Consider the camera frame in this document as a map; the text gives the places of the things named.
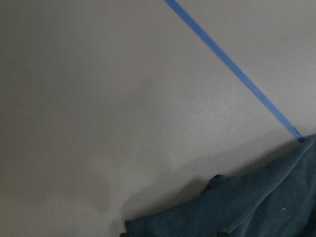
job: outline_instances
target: dark green fabric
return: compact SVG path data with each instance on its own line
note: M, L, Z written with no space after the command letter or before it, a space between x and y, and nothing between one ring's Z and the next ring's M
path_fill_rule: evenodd
M131 237L316 237L316 137L241 177L217 175L197 198L125 225Z

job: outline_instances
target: gray surface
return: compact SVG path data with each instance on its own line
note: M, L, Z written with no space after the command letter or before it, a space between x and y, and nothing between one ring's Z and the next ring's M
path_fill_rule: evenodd
M180 3L316 132L316 1ZM297 145L163 1L0 9L0 236L115 237Z

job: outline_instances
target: garment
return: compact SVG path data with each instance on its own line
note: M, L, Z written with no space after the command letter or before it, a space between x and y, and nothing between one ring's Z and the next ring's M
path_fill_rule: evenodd
M193 200L125 225L129 237L316 237L316 136L243 176L217 175Z

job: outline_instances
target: blue painter's tape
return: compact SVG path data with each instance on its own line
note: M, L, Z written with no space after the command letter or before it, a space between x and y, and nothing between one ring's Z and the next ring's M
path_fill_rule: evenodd
M217 43L195 22L195 20L175 0L165 0L167 4L182 18L184 22L204 41L204 43L226 64L226 66L248 87L248 89L267 107L267 109L283 124L283 126L300 143L305 138L296 130L291 122L265 96L265 94L249 79L249 77L230 59Z

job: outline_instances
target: fabric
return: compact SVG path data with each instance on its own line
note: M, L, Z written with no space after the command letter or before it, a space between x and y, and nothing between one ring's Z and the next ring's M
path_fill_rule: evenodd
M316 237L316 136L246 175L217 175L197 198L125 225L128 237Z

